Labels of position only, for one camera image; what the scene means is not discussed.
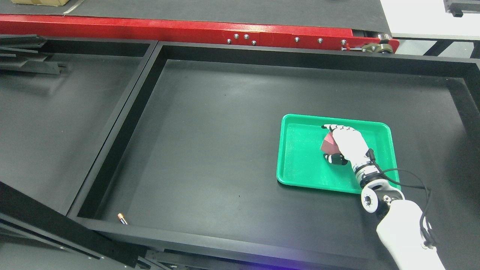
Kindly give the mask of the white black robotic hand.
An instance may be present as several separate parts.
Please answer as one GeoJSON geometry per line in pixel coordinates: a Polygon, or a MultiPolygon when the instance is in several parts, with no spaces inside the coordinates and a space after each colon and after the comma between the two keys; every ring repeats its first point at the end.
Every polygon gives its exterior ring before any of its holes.
{"type": "Polygon", "coordinates": [[[362,134],[353,127],[338,124],[324,124],[323,129],[329,130],[337,145],[337,153],[325,153],[324,159],[333,165],[350,164],[353,171],[362,166],[373,164],[367,156],[369,147],[362,134]]]}

